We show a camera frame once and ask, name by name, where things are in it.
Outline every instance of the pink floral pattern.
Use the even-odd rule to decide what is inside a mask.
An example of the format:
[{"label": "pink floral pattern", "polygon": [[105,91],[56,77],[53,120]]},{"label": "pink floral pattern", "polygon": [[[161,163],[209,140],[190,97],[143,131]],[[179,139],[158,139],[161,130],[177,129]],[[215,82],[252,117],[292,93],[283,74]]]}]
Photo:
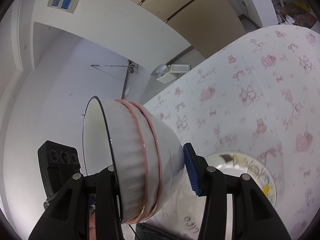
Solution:
[{"label": "pink floral pattern", "polygon": [[296,223],[290,231],[291,235],[295,237],[300,235],[307,228],[307,225],[308,224],[305,220],[300,223]]},{"label": "pink floral pattern", "polygon": [[259,159],[264,161],[264,164],[267,164],[267,157],[268,155],[272,155],[273,157],[277,156],[277,153],[282,152],[282,146],[281,143],[277,147],[269,148],[266,152],[263,152],[258,156]]},{"label": "pink floral pattern", "polygon": [[232,64],[232,63],[235,63],[237,59],[231,55],[228,57],[228,60],[229,60],[229,64]]},{"label": "pink floral pattern", "polygon": [[[240,150],[265,163],[276,181],[276,211],[292,240],[320,207],[319,39],[295,26],[248,33],[145,104],[202,156]],[[231,55],[236,62],[229,65]],[[183,93],[175,95],[176,88]],[[167,215],[157,213],[151,220],[183,235],[173,216],[175,201],[161,211]]]},{"label": "pink floral pattern", "polygon": [[186,107],[185,104],[181,102],[180,104],[176,105],[175,109],[177,110],[177,112],[179,112],[179,109],[183,109],[185,107]]},{"label": "pink floral pattern", "polygon": [[236,74],[234,74],[233,76],[232,76],[232,78],[233,79],[238,79],[238,81],[239,81],[239,75],[241,75],[241,76],[245,76],[245,73],[243,72],[243,70],[239,70]]},{"label": "pink floral pattern", "polygon": [[200,79],[197,82],[197,84],[201,84],[206,81],[207,77],[210,76],[211,74],[215,73],[215,68],[210,69],[208,72],[203,74],[202,69],[200,68],[197,72],[200,75]]},{"label": "pink floral pattern", "polygon": [[252,53],[256,53],[257,51],[262,51],[263,45],[266,44],[266,43],[263,43],[262,41],[257,43],[257,40],[255,40],[255,39],[251,39],[250,42],[253,43],[254,45],[256,45],[256,48],[255,48],[255,50],[252,51]]},{"label": "pink floral pattern", "polygon": [[209,86],[207,89],[203,89],[200,93],[200,103],[206,102],[211,99],[215,93],[215,85]]},{"label": "pink floral pattern", "polygon": [[285,55],[284,53],[281,54],[280,60],[281,60],[282,62],[284,62],[284,61],[289,61],[289,59],[287,59],[287,57],[286,57],[286,55]]},{"label": "pink floral pattern", "polygon": [[156,117],[162,120],[164,118],[164,114],[163,113],[156,114]]},{"label": "pink floral pattern", "polygon": [[284,38],[285,36],[287,36],[287,34],[285,34],[285,33],[281,33],[280,31],[275,31],[275,33],[277,34],[277,37],[278,38]]},{"label": "pink floral pattern", "polygon": [[296,137],[296,150],[298,153],[307,152],[310,149],[313,136],[311,133],[305,131],[304,135],[298,134]]},{"label": "pink floral pattern", "polygon": [[198,128],[200,128],[201,126],[203,126],[205,124],[205,119],[204,118],[198,118],[197,119],[197,124],[198,124]]},{"label": "pink floral pattern", "polygon": [[298,58],[300,60],[299,64],[301,67],[303,67],[306,74],[309,74],[311,70],[316,69],[306,55],[303,55],[303,59],[300,57]]},{"label": "pink floral pattern", "polygon": [[177,87],[174,92],[174,95],[179,97],[182,94],[183,94],[183,89],[180,89],[179,87]]},{"label": "pink floral pattern", "polygon": [[209,113],[209,115],[210,115],[210,116],[213,116],[213,115],[216,115],[216,114],[217,114],[217,111],[216,111],[216,110],[212,111],[212,107],[210,107],[210,113]]},{"label": "pink floral pattern", "polygon": [[280,76],[280,77],[276,78],[276,80],[277,80],[277,82],[279,83],[280,81],[283,81],[283,77]]},{"label": "pink floral pattern", "polygon": [[308,41],[309,44],[312,46],[316,43],[316,37],[312,33],[308,33],[304,35]]},{"label": "pink floral pattern", "polygon": [[273,67],[276,64],[276,57],[267,55],[266,57],[263,56],[260,61],[264,68],[267,69],[268,67]]},{"label": "pink floral pattern", "polygon": [[253,134],[253,136],[259,135],[260,133],[265,133],[267,130],[267,126],[264,124],[262,118],[257,120],[257,130],[256,132]]},{"label": "pink floral pattern", "polygon": [[189,130],[189,125],[187,122],[187,116],[184,115],[181,119],[178,116],[178,120],[176,122],[177,132],[182,132],[184,130]]},{"label": "pink floral pattern", "polygon": [[292,51],[295,53],[294,48],[295,48],[295,49],[298,49],[299,47],[298,47],[297,45],[295,45],[294,43],[291,43],[291,44],[288,46],[288,49],[289,49],[289,50],[292,50]]},{"label": "pink floral pattern", "polygon": [[260,100],[260,97],[257,96],[256,92],[254,92],[252,85],[249,85],[247,90],[244,90],[243,87],[241,87],[241,93],[239,97],[241,98],[243,106],[249,106],[254,101]]}]

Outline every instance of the metal rod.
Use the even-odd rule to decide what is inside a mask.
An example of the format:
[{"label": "metal rod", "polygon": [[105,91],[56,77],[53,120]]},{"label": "metal rod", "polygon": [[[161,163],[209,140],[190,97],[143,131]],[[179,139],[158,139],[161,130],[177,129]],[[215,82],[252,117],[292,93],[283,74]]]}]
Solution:
[{"label": "metal rod", "polygon": [[133,64],[133,62],[131,60],[129,60],[129,65],[126,66],[128,69],[127,69],[127,73],[126,73],[125,79],[124,79],[121,99],[124,99],[124,93],[125,93],[125,90],[127,89],[127,82],[128,82],[128,77],[129,77],[129,68],[133,67],[132,64]]},{"label": "metal rod", "polygon": [[128,66],[120,66],[120,65],[91,65],[91,67],[128,67]]}]

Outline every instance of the floor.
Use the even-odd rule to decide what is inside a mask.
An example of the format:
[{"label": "floor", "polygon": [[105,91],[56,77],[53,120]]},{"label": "floor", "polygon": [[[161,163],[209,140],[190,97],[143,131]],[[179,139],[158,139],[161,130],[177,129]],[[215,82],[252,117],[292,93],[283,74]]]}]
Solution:
[{"label": "floor", "polygon": [[244,30],[246,33],[249,32],[253,32],[255,31],[257,28],[251,23],[249,22],[247,19],[242,19],[241,20],[242,26],[244,27]]}]

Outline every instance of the metal screw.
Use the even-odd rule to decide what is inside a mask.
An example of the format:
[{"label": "metal screw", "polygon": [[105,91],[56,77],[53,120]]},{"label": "metal screw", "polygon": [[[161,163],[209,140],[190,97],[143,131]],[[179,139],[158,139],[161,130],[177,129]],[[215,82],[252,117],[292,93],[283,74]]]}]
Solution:
[{"label": "metal screw", "polygon": [[108,167],[108,171],[115,171],[115,168],[113,167],[113,165],[110,165],[110,166]]},{"label": "metal screw", "polygon": [[207,167],[207,171],[209,171],[209,172],[215,172],[215,171],[216,171],[216,168],[213,167],[213,166],[208,166],[208,167]]},{"label": "metal screw", "polygon": [[80,173],[75,173],[75,174],[73,174],[72,178],[75,179],[75,180],[80,179],[81,178],[81,174]]},{"label": "metal screw", "polygon": [[251,177],[250,177],[250,175],[249,174],[242,174],[242,179],[244,179],[244,180],[249,180]]}]

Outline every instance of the white bowl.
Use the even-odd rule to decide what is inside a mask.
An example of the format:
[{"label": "white bowl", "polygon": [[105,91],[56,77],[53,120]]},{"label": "white bowl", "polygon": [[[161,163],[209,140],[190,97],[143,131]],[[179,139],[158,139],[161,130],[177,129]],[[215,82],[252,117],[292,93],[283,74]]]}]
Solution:
[{"label": "white bowl", "polygon": [[150,124],[143,113],[140,111],[140,109],[123,99],[119,99],[116,101],[125,105],[130,110],[133,118],[136,120],[137,128],[141,136],[142,149],[144,151],[143,156],[147,164],[147,167],[145,169],[145,199],[142,205],[141,212],[133,220],[126,222],[128,224],[134,224],[150,214],[156,204],[159,189],[159,158],[155,137],[151,130]]},{"label": "white bowl", "polygon": [[181,143],[175,132],[160,119],[152,115],[146,108],[141,106],[148,115],[155,129],[162,162],[162,187],[159,201],[153,212],[146,217],[152,217],[158,212],[163,204],[178,189],[185,172],[184,155]]},{"label": "white bowl", "polygon": [[121,194],[122,222],[137,217],[145,198],[145,159],[139,132],[128,108],[113,100],[92,98],[84,115],[83,150],[88,175],[114,164]]},{"label": "white bowl", "polygon": [[122,223],[152,217],[177,190],[184,173],[176,134],[136,103],[93,97],[84,117],[83,150],[88,175],[114,164]]}]

